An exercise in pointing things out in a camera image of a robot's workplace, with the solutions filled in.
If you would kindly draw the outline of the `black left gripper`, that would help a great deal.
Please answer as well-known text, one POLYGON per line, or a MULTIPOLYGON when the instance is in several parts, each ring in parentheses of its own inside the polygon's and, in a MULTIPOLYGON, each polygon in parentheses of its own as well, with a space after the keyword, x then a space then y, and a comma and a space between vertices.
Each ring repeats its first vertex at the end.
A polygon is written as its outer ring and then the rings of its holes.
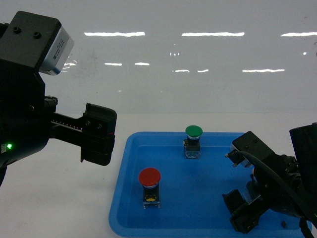
MULTIPOLYGON (((8 165, 42 150, 49 139, 57 98, 45 96, 40 73, 57 75, 54 66, 0 61, 0 179, 8 165)), ((110 163, 115 141, 115 110, 87 103, 81 162, 110 163)))

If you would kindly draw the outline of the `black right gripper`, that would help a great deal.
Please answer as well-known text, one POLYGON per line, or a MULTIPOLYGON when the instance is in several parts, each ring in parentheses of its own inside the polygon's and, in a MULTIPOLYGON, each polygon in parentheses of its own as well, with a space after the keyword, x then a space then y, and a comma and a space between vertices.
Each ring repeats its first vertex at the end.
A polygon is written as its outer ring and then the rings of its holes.
MULTIPOLYGON (((290 130, 295 152, 295 172, 278 172, 285 156, 274 155, 272 165, 254 160, 255 177, 262 197, 271 210, 299 217, 306 221, 317 219, 317 126, 307 125, 290 130)), ((235 189, 222 194, 231 214, 230 223, 236 232, 247 234, 259 224, 269 209, 261 196, 248 203, 235 189)))

